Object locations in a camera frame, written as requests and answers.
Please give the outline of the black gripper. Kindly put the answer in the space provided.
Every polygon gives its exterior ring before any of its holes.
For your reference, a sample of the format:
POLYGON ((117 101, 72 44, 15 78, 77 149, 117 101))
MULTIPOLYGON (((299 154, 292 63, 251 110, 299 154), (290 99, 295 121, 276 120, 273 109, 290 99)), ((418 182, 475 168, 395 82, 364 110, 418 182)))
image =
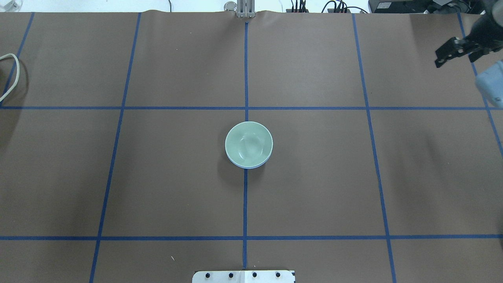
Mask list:
POLYGON ((499 52, 503 44, 501 22, 502 17, 494 18, 492 13, 485 13, 475 21, 466 38, 452 37, 435 51, 435 66, 440 68, 451 59, 464 55, 474 63, 491 52, 499 52))

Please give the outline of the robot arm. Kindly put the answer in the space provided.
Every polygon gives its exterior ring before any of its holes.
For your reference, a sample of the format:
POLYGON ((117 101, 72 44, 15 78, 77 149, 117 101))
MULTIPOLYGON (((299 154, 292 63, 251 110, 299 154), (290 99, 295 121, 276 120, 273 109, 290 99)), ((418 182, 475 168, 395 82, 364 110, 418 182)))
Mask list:
MULTIPOLYGON (((463 37, 448 39, 436 51, 435 66, 440 68, 447 61, 467 54, 470 62, 482 56, 496 53, 503 46, 503 2, 488 0, 486 13, 472 26, 470 33, 463 37)), ((503 101, 503 65, 502 61, 494 63, 484 72, 476 75, 475 85, 479 92, 494 107, 502 108, 503 101)))

